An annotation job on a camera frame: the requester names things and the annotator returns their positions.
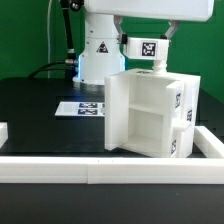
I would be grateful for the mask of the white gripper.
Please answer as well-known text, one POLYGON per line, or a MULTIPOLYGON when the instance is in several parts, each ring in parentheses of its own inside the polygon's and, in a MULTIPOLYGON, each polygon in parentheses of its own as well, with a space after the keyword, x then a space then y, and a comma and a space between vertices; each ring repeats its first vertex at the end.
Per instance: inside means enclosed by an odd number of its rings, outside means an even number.
POLYGON ((121 27, 122 16, 170 20, 168 30, 160 36, 170 40, 179 21, 207 21, 212 16, 214 0, 84 0, 84 7, 91 13, 115 15, 118 43, 126 44, 128 36, 121 27))

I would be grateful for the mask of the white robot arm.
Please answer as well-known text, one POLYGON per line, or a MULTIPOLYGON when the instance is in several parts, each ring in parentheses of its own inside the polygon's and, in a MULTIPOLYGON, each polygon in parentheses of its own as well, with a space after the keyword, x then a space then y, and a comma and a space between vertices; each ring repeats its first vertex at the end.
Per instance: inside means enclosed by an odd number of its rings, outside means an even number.
POLYGON ((73 0, 71 8, 85 10, 85 48, 74 84, 95 90, 104 87, 106 76, 122 72, 127 58, 152 60, 164 71, 179 24, 209 20, 214 0, 73 0), (167 20, 170 27, 159 39, 134 38, 121 28, 125 17, 167 20))

